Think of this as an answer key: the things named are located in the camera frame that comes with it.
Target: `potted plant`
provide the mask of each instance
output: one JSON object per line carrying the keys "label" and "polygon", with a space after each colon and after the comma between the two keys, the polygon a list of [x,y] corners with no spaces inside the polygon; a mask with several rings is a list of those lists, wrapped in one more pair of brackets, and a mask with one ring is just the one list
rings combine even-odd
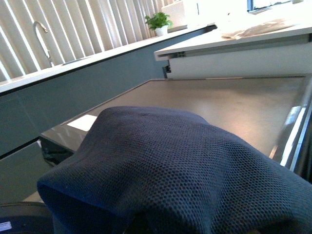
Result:
{"label": "potted plant", "polygon": [[153,14],[153,17],[145,16],[146,24],[150,29],[155,30],[158,36],[163,36],[168,33],[168,26],[173,25],[171,20],[168,20],[169,15],[163,12]]}

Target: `sticker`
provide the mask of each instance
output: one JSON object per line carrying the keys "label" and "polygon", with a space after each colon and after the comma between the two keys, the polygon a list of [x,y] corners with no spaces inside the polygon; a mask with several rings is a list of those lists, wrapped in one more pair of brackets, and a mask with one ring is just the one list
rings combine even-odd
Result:
{"label": "sticker", "polygon": [[11,222],[0,223],[0,232],[12,229]]}
{"label": "sticker", "polygon": [[97,119],[96,116],[85,115],[83,117],[74,120],[73,122],[70,122],[68,126],[88,132],[93,123],[96,121],[96,119]]}

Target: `dark countertop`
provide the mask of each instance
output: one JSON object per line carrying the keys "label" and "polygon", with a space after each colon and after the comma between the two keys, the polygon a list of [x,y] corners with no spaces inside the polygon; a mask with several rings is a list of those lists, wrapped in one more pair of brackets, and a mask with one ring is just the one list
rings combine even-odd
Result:
{"label": "dark countertop", "polygon": [[112,106],[161,106],[194,112],[234,133],[290,168],[310,118],[312,78],[225,78],[151,80],[42,133],[72,152],[87,132],[68,126],[85,114],[98,116]]}

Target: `vertical blinds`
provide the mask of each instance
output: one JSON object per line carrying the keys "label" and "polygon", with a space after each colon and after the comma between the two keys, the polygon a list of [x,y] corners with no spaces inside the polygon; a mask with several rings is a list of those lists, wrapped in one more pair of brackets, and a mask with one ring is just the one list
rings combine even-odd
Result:
{"label": "vertical blinds", "polygon": [[155,36],[145,15],[174,0],[1,0],[0,81]]}

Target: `textured fabric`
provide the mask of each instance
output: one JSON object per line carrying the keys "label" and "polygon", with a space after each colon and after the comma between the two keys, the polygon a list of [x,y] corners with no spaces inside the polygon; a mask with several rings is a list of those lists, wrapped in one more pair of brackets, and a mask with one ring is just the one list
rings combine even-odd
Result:
{"label": "textured fabric", "polygon": [[104,110],[78,151],[38,181],[73,234],[312,233],[312,185],[185,111]]}

